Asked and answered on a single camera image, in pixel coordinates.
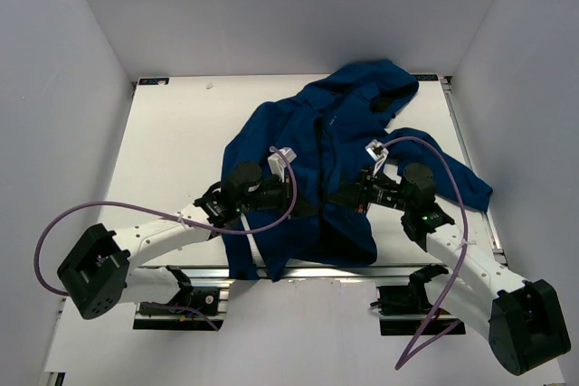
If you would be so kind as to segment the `blue hooded zip jacket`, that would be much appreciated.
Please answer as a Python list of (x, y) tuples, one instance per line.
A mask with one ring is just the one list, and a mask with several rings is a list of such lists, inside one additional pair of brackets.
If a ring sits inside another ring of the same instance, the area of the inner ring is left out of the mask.
[(328, 202), (341, 184), (352, 183), (374, 165), (365, 146), (376, 139), (389, 146), (388, 157), (400, 169), (429, 166), (440, 196), (484, 212), (491, 187), (466, 165), (446, 155), (426, 132), (390, 129), (389, 123), (416, 95), (418, 80), (390, 61), (351, 63), (297, 95), (257, 107), (223, 154), (223, 174), (245, 161), (267, 165), (270, 147), (291, 147), (298, 190), (310, 201), (324, 202), (319, 218), (280, 221), (265, 212), (246, 218), (251, 237), (224, 235), (230, 274), (257, 277), (253, 254), (259, 253), (272, 280), (292, 259), (338, 267), (365, 267), (377, 258), (366, 216)]

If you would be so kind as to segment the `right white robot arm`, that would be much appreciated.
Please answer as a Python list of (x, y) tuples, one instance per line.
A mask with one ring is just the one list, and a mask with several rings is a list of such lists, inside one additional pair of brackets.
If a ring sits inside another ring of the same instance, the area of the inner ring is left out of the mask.
[(446, 311), (485, 338), (503, 368), (521, 375), (571, 349), (555, 289), (531, 282), (465, 241), (435, 201), (436, 185), (425, 165), (411, 164), (400, 182), (363, 171), (331, 195), (334, 204), (365, 213), (370, 204), (400, 210), (406, 236), (438, 261), (413, 272), (407, 293), (381, 297), (387, 315)]

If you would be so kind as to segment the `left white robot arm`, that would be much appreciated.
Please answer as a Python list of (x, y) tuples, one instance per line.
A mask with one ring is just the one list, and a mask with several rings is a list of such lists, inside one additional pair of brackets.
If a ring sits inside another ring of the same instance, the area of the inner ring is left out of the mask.
[(312, 212), (306, 197), (282, 171), (264, 176), (254, 162), (243, 162), (182, 211), (109, 230), (90, 226), (57, 269), (57, 276), (81, 317), (91, 320), (124, 303), (150, 302), (180, 313), (191, 308), (194, 287), (177, 266), (146, 268), (146, 263), (184, 246), (233, 230), (249, 212), (293, 221)]

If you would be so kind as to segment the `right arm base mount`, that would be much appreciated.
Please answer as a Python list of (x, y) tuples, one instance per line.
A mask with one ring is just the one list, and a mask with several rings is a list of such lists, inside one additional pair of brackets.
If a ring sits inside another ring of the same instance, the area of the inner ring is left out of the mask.
[(446, 278), (449, 270), (441, 265), (428, 265), (413, 272), (407, 284), (380, 286), (377, 299), (370, 308), (379, 315), (381, 336), (412, 336), (422, 325), (432, 304), (425, 293), (425, 284), (433, 278)]

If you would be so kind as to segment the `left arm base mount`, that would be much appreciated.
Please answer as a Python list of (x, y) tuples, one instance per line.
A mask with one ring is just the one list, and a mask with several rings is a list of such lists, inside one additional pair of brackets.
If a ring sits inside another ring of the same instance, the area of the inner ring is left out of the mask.
[(150, 297), (139, 303), (133, 323), (135, 330), (217, 332), (225, 317), (227, 290), (224, 284), (195, 283), (176, 267), (161, 268), (175, 282), (176, 290), (166, 302)]

